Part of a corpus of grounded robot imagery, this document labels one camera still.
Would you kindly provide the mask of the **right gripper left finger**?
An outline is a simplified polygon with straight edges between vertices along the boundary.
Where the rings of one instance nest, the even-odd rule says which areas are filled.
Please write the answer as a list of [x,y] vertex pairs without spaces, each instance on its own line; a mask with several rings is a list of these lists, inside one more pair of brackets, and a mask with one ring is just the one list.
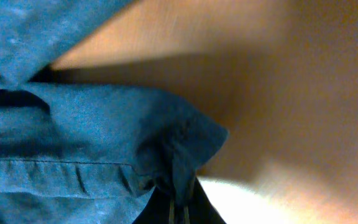
[[132,224],[174,224],[175,202],[155,188],[147,205]]

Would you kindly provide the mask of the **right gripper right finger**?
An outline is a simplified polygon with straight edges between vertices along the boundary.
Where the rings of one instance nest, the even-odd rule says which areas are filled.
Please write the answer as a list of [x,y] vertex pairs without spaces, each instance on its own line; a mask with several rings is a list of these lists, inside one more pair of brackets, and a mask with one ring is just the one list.
[[183,207],[184,224],[226,224],[209,201],[198,179],[195,179],[191,197]]

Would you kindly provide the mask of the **navy blue shorts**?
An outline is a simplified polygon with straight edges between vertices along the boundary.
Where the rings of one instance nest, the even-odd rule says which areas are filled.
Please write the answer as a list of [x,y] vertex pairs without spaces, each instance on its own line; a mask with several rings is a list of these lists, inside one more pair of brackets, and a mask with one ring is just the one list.
[[184,223],[223,127],[161,90],[33,80],[125,5],[0,0],[0,223],[133,223],[155,188]]

